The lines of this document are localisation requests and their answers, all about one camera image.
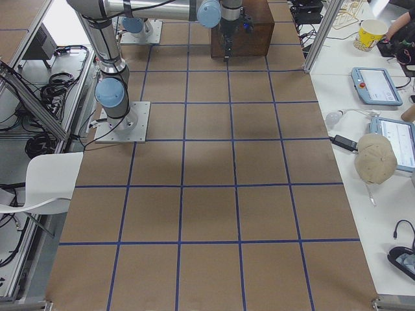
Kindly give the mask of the person's hand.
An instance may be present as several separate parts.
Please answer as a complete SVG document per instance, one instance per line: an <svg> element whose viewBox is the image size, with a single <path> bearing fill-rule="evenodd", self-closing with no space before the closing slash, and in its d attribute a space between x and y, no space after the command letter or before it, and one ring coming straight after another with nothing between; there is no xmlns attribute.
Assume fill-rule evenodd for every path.
<svg viewBox="0 0 415 311"><path fill-rule="evenodd" d="M388 32L385 34L385 40L390 41L392 36L402 27L410 23L414 19L414 10L409 10L408 12L399 16L388 28Z"/></svg>

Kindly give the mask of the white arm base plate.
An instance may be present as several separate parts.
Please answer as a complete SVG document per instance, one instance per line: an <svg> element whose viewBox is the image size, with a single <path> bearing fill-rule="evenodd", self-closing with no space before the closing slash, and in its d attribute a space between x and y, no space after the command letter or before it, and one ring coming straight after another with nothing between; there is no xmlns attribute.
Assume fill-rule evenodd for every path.
<svg viewBox="0 0 415 311"><path fill-rule="evenodd" d="M120 31L121 45L157 45L161 40L162 21L124 18Z"/></svg>
<svg viewBox="0 0 415 311"><path fill-rule="evenodd" d="M129 114L120 120L109 118L102 109L94 139L98 143L144 143L147 138L150 102L131 102Z"/></svg>

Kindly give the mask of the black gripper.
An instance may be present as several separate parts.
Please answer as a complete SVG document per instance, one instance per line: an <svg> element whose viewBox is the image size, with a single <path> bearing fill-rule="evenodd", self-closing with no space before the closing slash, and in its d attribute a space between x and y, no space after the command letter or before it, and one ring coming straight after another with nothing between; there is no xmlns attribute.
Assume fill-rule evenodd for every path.
<svg viewBox="0 0 415 311"><path fill-rule="evenodd" d="M228 62L232 54L232 38L239 27L242 27L246 33L251 33L254 25L252 17L246 13L245 8L221 8L221 15L219 32L223 39L223 60Z"/></svg>

